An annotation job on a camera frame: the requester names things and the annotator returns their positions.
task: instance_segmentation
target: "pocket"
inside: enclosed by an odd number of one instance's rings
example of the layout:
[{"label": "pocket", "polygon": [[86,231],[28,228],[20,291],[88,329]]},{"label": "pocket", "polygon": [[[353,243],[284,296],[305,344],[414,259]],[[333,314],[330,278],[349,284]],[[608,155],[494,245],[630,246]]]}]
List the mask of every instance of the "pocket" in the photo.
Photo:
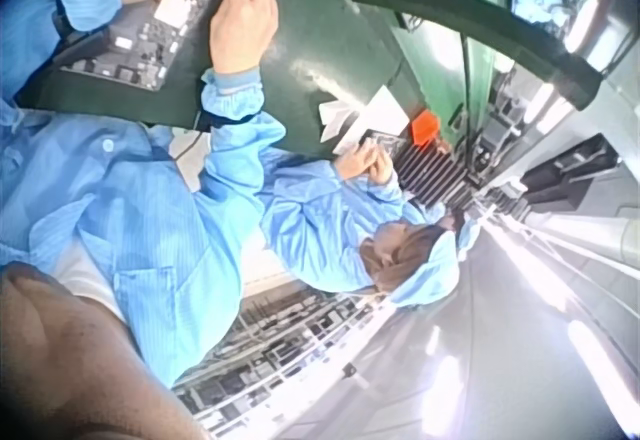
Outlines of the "pocket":
[{"label": "pocket", "polygon": [[113,289],[143,360],[164,383],[173,375],[178,338],[175,268],[118,271]]}]

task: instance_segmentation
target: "ceiling light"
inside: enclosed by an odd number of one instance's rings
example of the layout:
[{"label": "ceiling light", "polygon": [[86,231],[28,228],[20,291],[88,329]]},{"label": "ceiling light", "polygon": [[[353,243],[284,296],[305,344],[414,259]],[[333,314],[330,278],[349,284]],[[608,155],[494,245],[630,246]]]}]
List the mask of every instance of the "ceiling light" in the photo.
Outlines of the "ceiling light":
[{"label": "ceiling light", "polygon": [[500,228],[490,223],[485,224],[484,228],[507,253],[536,293],[549,305],[564,312],[571,290],[560,277],[529,250],[516,245]]},{"label": "ceiling light", "polygon": [[540,133],[546,135],[572,111],[573,105],[564,98],[560,98],[551,106],[544,118],[536,123],[536,128]]},{"label": "ceiling light", "polygon": [[598,0],[587,0],[582,5],[576,21],[571,27],[571,32],[564,39],[564,46],[569,53],[575,52],[582,45],[597,9]]},{"label": "ceiling light", "polygon": [[427,348],[425,348],[425,353],[429,356],[433,355],[436,352],[436,348],[438,348],[438,341],[440,340],[440,327],[434,326],[433,332],[431,332],[431,337],[429,337],[429,343],[427,343]]},{"label": "ceiling light", "polygon": [[440,363],[433,386],[423,403],[422,430],[433,436],[444,435],[455,417],[458,398],[462,392],[460,365],[454,357]]},{"label": "ceiling light", "polygon": [[630,437],[640,435],[640,405],[629,392],[596,336],[584,323],[574,320],[569,324],[569,338],[620,428]]},{"label": "ceiling light", "polygon": [[540,87],[540,89],[533,96],[531,102],[529,102],[527,111],[524,112],[524,123],[529,124],[533,120],[535,120],[535,118],[551,98],[554,90],[555,89],[553,87],[553,84],[551,83],[545,83]]}]

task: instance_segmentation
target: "green work surface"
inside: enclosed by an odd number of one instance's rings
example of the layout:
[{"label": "green work surface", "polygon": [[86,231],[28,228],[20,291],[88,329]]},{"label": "green work surface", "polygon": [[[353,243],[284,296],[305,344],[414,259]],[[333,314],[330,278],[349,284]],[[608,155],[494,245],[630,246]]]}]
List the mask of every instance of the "green work surface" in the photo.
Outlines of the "green work surface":
[{"label": "green work surface", "polygon": [[[366,104],[387,84],[410,117],[424,97],[388,25],[348,0],[278,0],[280,28],[262,62],[265,111],[287,127],[282,148],[328,156],[320,144],[318,105],[335,98]],[[33,79],[22,105],[193,128],[202,72],[210,66],[208,25],[186,42],[165,85],[147,92],[115,82],[54,72]]]}]

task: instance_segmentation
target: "circuit board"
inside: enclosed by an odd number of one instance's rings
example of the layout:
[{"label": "circuit board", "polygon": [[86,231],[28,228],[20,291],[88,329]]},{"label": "circuit board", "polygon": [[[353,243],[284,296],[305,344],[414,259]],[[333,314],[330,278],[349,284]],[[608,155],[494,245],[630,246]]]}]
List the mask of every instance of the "circuit board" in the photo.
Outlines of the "circuit board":
[{"label": "circuit board", "polygon": [[210,1],[160,0],[126,5],[108,26],[107,51],[62,69],[157,91]]}]

